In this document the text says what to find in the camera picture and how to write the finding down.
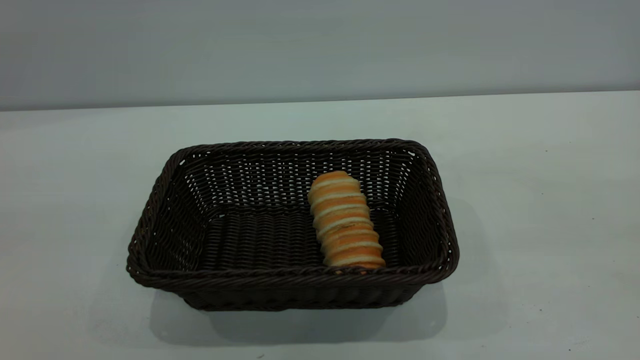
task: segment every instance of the white table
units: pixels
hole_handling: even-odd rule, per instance
[[[640,92],[0,113],[2,359],[637,359]],[[457,271],[403,306],[201,313],[125,271],[177,149],[409,138]]]

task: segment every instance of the basket bottom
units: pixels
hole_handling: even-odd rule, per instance
[[[402,266],[396,218],[372,209],[387,266]],[[209,221],[197,270],[268,270],[323,265],[313,217],[301,208],[229,208]]]

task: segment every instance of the rectangular basket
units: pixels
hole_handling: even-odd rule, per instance
[[[330,268],[307,192],[320,174],[360,180],[386,268]],[[445,279],[459,252],[438,170],[413,141],[243,142],[176,152],[129,244],[141,285],[215,310],[396,306]]]

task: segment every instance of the bread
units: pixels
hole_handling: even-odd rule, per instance
[[[386,266],[360,182],[344,171],[322,174],[307,196],[328,266]]]

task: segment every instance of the gray wall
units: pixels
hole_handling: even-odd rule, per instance
[[[4,0],[0,109],[640,88],[639,0]]]

